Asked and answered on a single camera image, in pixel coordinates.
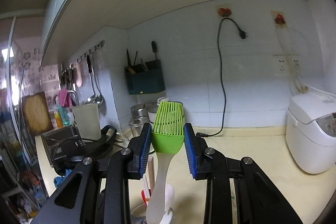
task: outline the white brush handle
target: white brush handle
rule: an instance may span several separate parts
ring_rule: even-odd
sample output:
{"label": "white brush handle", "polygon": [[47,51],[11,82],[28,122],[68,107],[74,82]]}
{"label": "white brush handle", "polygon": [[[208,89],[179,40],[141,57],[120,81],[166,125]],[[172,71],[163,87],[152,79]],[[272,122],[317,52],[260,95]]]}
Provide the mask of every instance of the white brush handle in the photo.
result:
{"label": "white brush handle", "polygon": [[146,210],[148,224],[159,224],[165,213],[165,189],[166,178],[172,154],[156,153],[157,155],[157,176],[151,199]]}

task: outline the kitchen counter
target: kitchen counter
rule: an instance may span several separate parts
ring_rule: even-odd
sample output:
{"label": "kitchen counter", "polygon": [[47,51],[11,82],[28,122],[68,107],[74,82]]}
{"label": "kitchen counter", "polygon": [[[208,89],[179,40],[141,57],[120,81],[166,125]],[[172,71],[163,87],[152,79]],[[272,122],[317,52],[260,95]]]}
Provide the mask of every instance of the kitchen counter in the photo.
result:
{"label": "kitchen counter", "polygon": [[[226,157],[241,159],[251,157],[278,187],[304,224],[312,224],[330,200],[336,189],[336,166],[318,174],[309,175],[295,163],[286,145],[284,128],[226,129],[224,136],[206,138],[209,147]],[[40,137],[36,137],[39,163],[49,195],[53,193],[53,178],[57,176],[50,167]],[[184,146],[174,156],[169,167],[167,183],[175,189],[173,203],[177,223],[203,223],[206,181],[195,181],[189,173]],[[131,210],[142,203],[141,181],[129,181]]]}

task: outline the rice cooker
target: rice cooker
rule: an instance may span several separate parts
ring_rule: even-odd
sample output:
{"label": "rice cooker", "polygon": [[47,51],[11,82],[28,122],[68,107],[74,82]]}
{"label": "rice cooker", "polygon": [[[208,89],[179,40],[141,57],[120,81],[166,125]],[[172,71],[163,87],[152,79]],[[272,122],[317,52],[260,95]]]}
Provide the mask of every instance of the rice cooker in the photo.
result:
{"label": "rice cooker", "polygon": [[305,93],[292,97],[286,142],[303,171],[318,174],[336,162],[336,97]]}

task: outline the pink towel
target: pink towel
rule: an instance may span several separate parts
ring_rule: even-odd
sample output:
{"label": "pink towel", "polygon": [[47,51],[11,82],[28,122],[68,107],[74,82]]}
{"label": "pink towel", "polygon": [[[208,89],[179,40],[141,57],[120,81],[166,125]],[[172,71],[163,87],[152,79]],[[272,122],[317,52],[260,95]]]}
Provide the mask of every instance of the pink towel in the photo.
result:
{"label": "pink towel", "polygon": [[67,89],[63,89],[58,92],[58,101],[61,107],[72,106],[71,97]]}

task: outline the dish soap bottle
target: dish soap bottle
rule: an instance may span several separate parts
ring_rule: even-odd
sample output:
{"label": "dish soap bottle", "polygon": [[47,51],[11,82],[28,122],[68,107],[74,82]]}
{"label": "dish soap bottle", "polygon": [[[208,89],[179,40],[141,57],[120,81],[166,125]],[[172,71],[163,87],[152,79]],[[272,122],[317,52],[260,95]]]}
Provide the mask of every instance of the dish soap bottle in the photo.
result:
{"label": "dish soap bottle", "polygon": [[63,127],[63,122],[62,122],[62,119],[61,119],[61,117],[59,115],[59,112],[57,110],[57,106],[54,106],[54,116],[55,116],[57,127],[62,128]]}
{"label": "dish soap bottle", "polygon": [[70,124],[70,121],[69,121],[69,118],[68,118],[68,111],[66,108],[64,107],[61,107],[61,106],[57,106],[57,110],[58,110],[58,113],[62,119],[62,123],[64,126],[67,126]]}

